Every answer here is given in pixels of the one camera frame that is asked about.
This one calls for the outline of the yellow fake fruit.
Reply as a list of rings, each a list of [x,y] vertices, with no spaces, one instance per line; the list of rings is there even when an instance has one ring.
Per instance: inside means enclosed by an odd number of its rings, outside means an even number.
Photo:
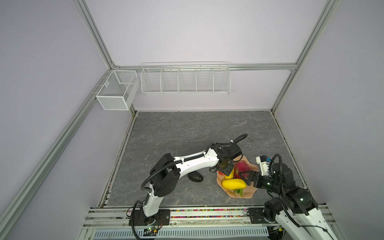
[[[239,190],[247,187],[247,184],[242,179],[226,179],[222,181],[223,188],[227,190]]]
[[[235,170],[232,169],[231,173],[228,176],[225,176],[225,180],[231,180],[235,178]]]

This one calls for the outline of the pink fake dragon fruit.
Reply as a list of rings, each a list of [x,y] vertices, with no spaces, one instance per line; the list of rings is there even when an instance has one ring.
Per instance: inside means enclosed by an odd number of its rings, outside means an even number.
[[[247,172],[249,171],[250,168],[248,166],[248,164],[244,161],[239,161],[235,164],[235,168],[234,168],[234,176],[236,179],[240,179],[241,178],[241,173],[242,172]]]

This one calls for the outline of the dark fake avocado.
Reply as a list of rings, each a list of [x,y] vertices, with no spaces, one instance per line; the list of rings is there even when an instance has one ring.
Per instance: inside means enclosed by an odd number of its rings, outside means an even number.
[[[197,171],[188,173],[188,179],[194,183],[201,183],[204,177]]]

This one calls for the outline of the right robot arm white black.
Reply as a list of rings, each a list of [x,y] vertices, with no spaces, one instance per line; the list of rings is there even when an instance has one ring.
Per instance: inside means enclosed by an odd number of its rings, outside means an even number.
[[[261,172],[236,171],[248,185],[266,190],[275,197],[264,208],[250,208],[247,212],[251,222],[277,224],[268,231],[271,240],[282,239],[288,233],[294,240],[335,240],[336,234],[325,220],[319,205],[311,193],[296,185],[292,170],[283,163],[282,156],[258,157]]]

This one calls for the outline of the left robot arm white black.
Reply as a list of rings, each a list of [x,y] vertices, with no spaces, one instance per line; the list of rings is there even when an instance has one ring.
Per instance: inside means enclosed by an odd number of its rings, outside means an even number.
[[[210,172],[221,172],[230,176],[235,163],[243,158],[238,143],[248,137],[242,134],[228,143],[212,142],[205,150],[181,157],[165,154],[150,170],[150,175],[141,184],[141,190],[147,192],[141,209],[149,218],[157,215],[163,198],[174,191],[180,178],[200,169],[209,168]]]

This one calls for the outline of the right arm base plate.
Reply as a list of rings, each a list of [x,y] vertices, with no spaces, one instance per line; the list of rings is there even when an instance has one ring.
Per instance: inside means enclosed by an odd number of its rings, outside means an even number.
[[[273,224],[276,222],[273,212],[269,208],[248,208],[247,216],[252,224]]]

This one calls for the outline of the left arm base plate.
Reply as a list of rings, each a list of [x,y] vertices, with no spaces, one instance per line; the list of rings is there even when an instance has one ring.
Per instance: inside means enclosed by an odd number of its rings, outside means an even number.
[[[130,218],[129,225],[134,226],[168,226],[171,220],[170,209],[160,209],[157,214],[147,217],[142,209],[135,209],[134,216]]]

